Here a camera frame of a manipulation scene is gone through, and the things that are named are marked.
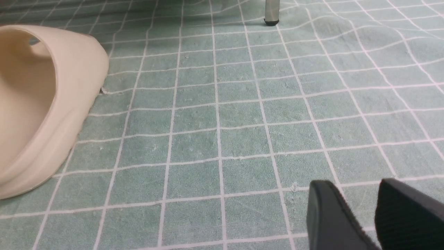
beige slide sandal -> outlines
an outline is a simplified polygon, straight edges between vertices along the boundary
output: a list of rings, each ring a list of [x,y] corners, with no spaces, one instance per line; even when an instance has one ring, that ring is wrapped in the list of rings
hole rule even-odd
[[[30,41],[39,42],[30,45]],[[49,179],[74,145],[108,71],[93,37],[0,27],[0,199]]]

slide sandal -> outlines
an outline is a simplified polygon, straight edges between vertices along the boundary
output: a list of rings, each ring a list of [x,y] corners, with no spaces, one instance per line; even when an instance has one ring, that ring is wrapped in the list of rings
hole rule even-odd
[[[375,214],[385,250],[444,249],[444,204],[395,179],[382,179]]]
[[[312,181],[307,230],[310,250],[379,250],[330,181]]]
[[[91,36],[0,27],[0,199],[27,192],[57,171],[107,71],[107,54]]]

chair leg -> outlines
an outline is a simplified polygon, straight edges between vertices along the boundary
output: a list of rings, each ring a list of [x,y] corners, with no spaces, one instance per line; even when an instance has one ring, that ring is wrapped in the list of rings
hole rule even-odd
[[[265,24],[275,26],[279,22],[280,0],[265,0]]]

fabric mat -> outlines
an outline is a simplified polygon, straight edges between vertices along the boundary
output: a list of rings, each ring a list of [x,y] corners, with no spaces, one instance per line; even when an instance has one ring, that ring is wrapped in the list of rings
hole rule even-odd
[[[0,201],[0,249],[307,250],[309,182],[367,233],[378,183],[444,202],[444,1],[3,0],[91,34],[109,76],[56,175]]]

mat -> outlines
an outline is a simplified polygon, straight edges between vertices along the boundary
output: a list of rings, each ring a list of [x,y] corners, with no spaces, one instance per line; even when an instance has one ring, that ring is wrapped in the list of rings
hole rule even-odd
[[[109,75],[53,178],[0,201],[0,249],[307,250],[309,182],[376,240],[378,183],[444,202],[444,2],[3,0],[91,34]]]

